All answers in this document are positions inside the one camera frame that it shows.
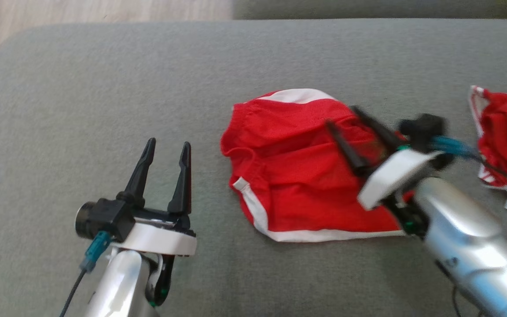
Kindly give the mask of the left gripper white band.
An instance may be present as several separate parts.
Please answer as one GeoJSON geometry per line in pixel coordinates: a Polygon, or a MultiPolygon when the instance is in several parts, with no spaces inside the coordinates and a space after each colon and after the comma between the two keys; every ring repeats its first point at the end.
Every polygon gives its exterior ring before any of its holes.
{"type": "MultiPolygon", "coordinates": [[[[144,207],[143,193],[149,168],[154,160],[156,139],[147,141],[142,155],[133,169],[125,190],[117,193],[117,199],[135,207],[144,207]]],[[[180,174],[175,191],[168,204],[168,212],[162,210],[137,210],[133,213],[135,225],[123,242],[113,242],[119,249],[175,256],[193,256],[197,249],[197,237],[191,229],[191,143],[185,142],[179,159],[180,174]]]]}

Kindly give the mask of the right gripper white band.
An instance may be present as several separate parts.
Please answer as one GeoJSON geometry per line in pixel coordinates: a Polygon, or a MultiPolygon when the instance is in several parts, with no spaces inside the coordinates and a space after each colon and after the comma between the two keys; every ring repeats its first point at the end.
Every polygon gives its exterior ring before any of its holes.
{"type": "MultiPolygon", "coordinates": [[[[407,148],[406,139],[390,130],[386,125],[375,119],[359,106],[351,107],[354,114],[377,136],[388,152],[396,152],[389,156],[367,179],[358,194],[358,201],[365,210],[372,210],[379,202],[390,194],[402,189],[412,180],[421,175],[429,166],[430,161],[436,159],[443,152],[433,151],[421,153],[407,148]]],[[[344,138],[340,129],[332,121],[326,121],[326,126],[336,143],[340,154],[348,163],[354,175],[369,175],[371,166],[360,156],[356,149],[344,138]]]]}

